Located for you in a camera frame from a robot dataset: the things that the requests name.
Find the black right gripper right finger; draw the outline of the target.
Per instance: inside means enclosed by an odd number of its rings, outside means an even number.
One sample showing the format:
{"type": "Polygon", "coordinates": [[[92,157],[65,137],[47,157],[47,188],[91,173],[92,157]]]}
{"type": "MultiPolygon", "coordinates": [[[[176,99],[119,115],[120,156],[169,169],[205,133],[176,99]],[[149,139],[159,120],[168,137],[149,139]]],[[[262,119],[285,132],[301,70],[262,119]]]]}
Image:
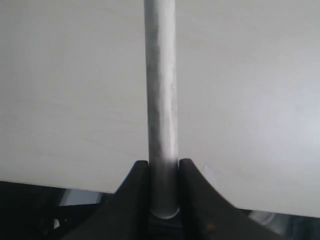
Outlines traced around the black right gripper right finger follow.
{"type": "Polygon", "coordinates": [[[187,240],[280,240],[217,192],[189,158],[179,161],[178,199],[187,240]]]}

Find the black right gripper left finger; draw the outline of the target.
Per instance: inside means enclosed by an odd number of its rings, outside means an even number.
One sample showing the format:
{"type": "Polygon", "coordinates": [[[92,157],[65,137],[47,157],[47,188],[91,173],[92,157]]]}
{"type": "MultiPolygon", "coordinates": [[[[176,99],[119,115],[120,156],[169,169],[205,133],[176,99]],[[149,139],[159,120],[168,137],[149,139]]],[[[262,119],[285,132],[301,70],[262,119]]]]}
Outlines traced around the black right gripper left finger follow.
{"type": "Polygon", "coordinates": [[[150,212],[150,168],[134,163],[112,198],[63,240],[146,240],[150,212]]]}

